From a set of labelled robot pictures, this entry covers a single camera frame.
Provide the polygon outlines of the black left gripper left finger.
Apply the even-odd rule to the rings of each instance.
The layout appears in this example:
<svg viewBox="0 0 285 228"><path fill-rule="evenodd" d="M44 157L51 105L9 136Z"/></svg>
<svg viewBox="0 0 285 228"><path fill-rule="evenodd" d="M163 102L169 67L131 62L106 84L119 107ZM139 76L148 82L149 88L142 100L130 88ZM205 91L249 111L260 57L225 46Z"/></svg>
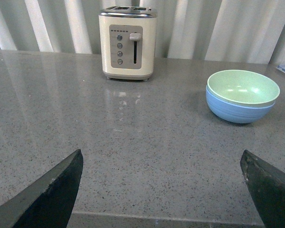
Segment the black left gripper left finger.
<svg viewBox="0 0 285 228"><path fill-rule="evenodd" d="M0 228L65 228L83 171L78 149L0 206Z"/></svg>

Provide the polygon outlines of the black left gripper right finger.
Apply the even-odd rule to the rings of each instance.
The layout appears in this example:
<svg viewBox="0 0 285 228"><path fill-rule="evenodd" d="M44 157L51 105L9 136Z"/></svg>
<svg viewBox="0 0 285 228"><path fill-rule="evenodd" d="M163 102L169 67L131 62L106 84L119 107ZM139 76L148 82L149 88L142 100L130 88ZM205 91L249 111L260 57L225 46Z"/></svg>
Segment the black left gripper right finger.
<svg viewBox="0 0 285 228"><path fill-rule="evenodd" d="M285 228L285 173L244 150L240 167L266 228Z"/></svg>

